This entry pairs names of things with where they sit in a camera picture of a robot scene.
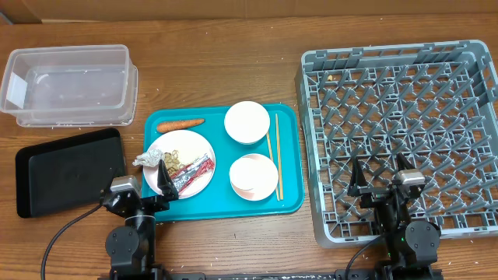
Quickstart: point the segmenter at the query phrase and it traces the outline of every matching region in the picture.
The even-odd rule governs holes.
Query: white bowl
[[[233,191],[248,201],[267,198],[279,183],[277,167],[268,157],[260,154],[249,154],[236,160],[230,167],[229,175]]]
[[[242,101],[226,112],[226,133],[240,144],[254,144],[265,137],[269,128],[270,116],[259,103]]]

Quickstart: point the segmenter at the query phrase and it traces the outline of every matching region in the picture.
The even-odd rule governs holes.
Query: food scrap
[[[179,129],[191,128],[200,124],[204,124],[204,119],[195,119],[188,121],[167,121],[157,125],[157,132],[167,133]]]
[[[180,163],[178,159],[178,151],[174,150],[171,153],[164,153],[164,164],[166,165],[166,169],[168,170],[168,175],[173,176],[178,170],[185,167],[185,165]]]
[[[159,161],[164,157],[163,151],[159,149],[152,149],[144,152],[133,161],[133,166],[148,166],[155,167]]]
[[[181,193],[185,188],[190,186],[195,179],[201,175],[214,170],[215,163],[209,158],[208,154],[194,160],[193,163],[186,165],[171,176],[174,186]]]

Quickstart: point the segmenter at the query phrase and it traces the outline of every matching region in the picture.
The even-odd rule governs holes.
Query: dish rack
[[[347,195],[352,157],[387,186],[401,152],[426,177],[412,219],[441,238],[498,235],[498,98],[478,40],[307,51],[296,92],[309,167],[314,232],[323,247],[365,244],[373,211]]]

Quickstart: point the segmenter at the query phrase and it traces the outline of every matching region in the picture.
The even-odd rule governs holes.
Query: foil wrapper
[[[215,163],[205,154],[197,158],[193,163],[186,165],[186,167],[178,170],[172,177],[174,186],[180,193],[185,188],[190,186],[195,179],[215,168]]]
[[[148,166],[155,167],[159,164],[159,161],[163,159],[164,152],[159,149],[152,149],[148,152],[144,152],[133,161],[134,166]]]

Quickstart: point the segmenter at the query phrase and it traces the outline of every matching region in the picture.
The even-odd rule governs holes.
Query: plastic food container
[[[124,45],[19,49],[7,61],[0,110],[23,127],[128,125],[138,77]]]

